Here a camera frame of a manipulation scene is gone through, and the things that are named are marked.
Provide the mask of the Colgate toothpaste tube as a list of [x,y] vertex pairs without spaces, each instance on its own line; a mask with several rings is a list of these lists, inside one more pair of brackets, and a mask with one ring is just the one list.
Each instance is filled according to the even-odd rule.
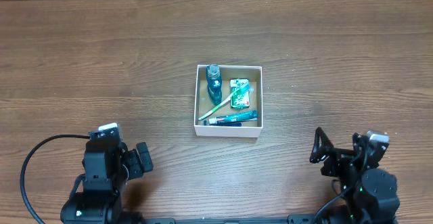
[[227,123],[244,122],[244,121],[255,120],[255,119],[257,119],[257,111],[250,110],[246,112],[240,112],[237,114],[230,114],[226,116],[218,116],[218,117],[210,118],[208,120],[208,123],[210,125],[222,125]]

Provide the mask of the green white toothbrush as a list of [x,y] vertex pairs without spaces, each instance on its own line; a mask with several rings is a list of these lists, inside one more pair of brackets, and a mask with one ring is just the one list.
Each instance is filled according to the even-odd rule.
[[219,110],[221,107],[223,107],[225,104],[227,104],[236,93],[238,93],[238,92],[245,93],[249,89],[250,89],[249,84],[244,83],[241,87],[238,87],[233,92],[231,92],[229,94],[229,96],[226,99],[224,99],[220,104],[218,104],[213,109],[211,109],[210,111],[205,113],[203,116],[199,117],[198,120],[204,120],[204,119],[208,118],[210,115],[214,114],[217,110]]

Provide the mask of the green soap packet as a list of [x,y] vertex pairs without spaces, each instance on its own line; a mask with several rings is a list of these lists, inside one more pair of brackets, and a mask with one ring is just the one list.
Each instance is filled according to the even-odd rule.
[[230,102],[232,108],[242,110],[250,107],[250,83],[248,79],[231,79],[230,89],[233,93]]

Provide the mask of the teal mouthwash bottle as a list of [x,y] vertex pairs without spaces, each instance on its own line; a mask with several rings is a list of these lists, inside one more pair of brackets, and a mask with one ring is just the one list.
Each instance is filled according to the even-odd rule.
[[217,106],[222,102],[222,78],[218,65],[211,64],[206,67],[206,79],[209,98]]

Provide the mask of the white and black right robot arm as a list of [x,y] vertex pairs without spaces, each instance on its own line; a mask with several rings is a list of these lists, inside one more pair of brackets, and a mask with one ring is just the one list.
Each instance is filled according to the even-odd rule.
[[321,127],[309,161],[322,162],[321,174],[340,184],[340,191],[314,215],[311,223],[396,223],[400,206],[395,175],[379,168],[389,135],[368,131],[352,135],[352,149],[336,148]]

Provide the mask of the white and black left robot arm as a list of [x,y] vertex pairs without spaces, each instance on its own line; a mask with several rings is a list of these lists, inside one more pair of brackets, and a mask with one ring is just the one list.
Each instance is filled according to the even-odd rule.
[[142,214],[122,207],[127,182],[153,170],[147,144],[135,149],[115,138],[95,138],[86,144],[85,173],[78,176],[68,201],[62,207],[63,223],[144,223]]

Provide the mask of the white cardboard box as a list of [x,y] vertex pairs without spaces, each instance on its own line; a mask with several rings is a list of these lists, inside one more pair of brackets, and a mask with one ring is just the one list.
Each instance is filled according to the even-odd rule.
[[248,79],[250,82],[250,107],[247,111],[257,111],[257,119],[243,122],[240,127],[205,125],[199,117],[214,108],[207,92],[206,66],[197,66],[194,99],[193,126],[198,136],[207,137],[252,137],[257,138],[263,129],[263,73],[260,66],[219,66],[222,77],[222,94],[226,99],[231,93],[229,82],[232,79]]

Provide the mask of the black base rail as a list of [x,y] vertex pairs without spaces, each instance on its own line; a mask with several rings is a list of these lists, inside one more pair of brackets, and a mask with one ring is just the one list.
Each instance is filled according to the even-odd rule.
[[232,219],[174,219],[155,218],[145,219],[139,212],[126,212],[118,220],[118,224],[309,224],[325,223],[330,221],[317,219],[313,221],[314,215],[298,214],[287,217],[255,217],[255,218],[232,218]]

